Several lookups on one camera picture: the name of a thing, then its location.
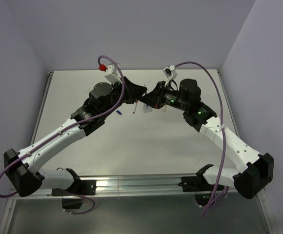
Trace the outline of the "orange marker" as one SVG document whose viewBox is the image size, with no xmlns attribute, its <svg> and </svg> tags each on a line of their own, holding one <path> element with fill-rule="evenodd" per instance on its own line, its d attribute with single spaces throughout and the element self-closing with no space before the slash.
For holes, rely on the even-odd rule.
<svg viewBox="0 0 283 234">
<path fill-rule="evenodd" d="M 147 113 L 148 112 L 148 110 L 147 110 L 147 106 L 145 105 L 145 106 L 143 106 L 143 113 Z"/>
</svg>

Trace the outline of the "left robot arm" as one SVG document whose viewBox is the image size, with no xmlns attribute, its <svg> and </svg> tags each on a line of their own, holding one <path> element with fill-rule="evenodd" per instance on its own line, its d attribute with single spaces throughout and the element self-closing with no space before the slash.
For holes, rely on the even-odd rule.
<svg viewBox="0 0 283 234">
<path fill-rule="evenodd" d="M 4 153 L 6 175 L 21 197 L 38 189 L 62 189 L 74 195 L 81 188 L 81 179 L 72 169 L 46 170 L 43 165 L 63 149 L 90 135 L 105 123 L 105 119 L 123 103 L 140 99 L 147 88 L 130 82 L 110 84 L 100 82 L 89 92 L 88 99 L 58 129 L 33 145 Z"/>
</svg>

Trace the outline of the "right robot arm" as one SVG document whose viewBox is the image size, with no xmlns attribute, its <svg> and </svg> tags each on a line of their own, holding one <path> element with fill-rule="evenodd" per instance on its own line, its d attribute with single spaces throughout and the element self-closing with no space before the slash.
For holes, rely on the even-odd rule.
<svg viewBox="0 0 283 234">
<path fill-rule="evenodd" d="M 235 169 L 220 169 L 211 164 L 203 167 L 196 179 L 200 189 L 207 190 L 215 184 L 217 173 L 220 172 L 218 183 L 221 186 L 233 187 L 244 198 L 252 199 L 272 181 L 272 155 L 261 154 L 251 148 L 221 123 L 220 117 L 202 102 L 201 89 L 196 80 L 182 80 L 178 90 L 173 90 L 160 81 L 140 101 L 154 109 L 167 105 L 182 110 L 186 123 L 210 139 L 234 163 Z"/>
</svg>

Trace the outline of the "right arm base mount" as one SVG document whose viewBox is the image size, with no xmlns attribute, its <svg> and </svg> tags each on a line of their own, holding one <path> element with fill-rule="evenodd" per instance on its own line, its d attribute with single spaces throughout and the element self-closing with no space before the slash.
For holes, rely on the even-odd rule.
<svg viewBox="0 0 283 234">
<path fill-rule="evenodd" d="M 183 176 L 178 186 L 182 187 L 182 191 L 185 193 L 206 192 L 205 194 L 195 195 L 196 202 L 203 207 L 207 205 L 214 188 L 214 185 L 209 184 L 201 173 L 196 173 L 195 176 Z"/>
</svg>

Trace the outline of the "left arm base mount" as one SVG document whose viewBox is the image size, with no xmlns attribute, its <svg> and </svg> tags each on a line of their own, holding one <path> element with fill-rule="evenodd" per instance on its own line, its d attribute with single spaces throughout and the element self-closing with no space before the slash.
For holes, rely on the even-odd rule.
<svg viewBox="0 0 283 234">
<path fill-rule="evenodd" d="M 95 201 L 89 195 L 95 195 L 96 180 L 79 180 L 74 182 L 68 189 L 52 189 L 51 196 L 74 196 L 76 198 L 62 198 L 61 206 L 65 212 L 81 215 L 91 212 L 95 206 Z M 85 211 L 79 211 L 82 205 L 89 201 L 91 207 Z"/>
</svg>

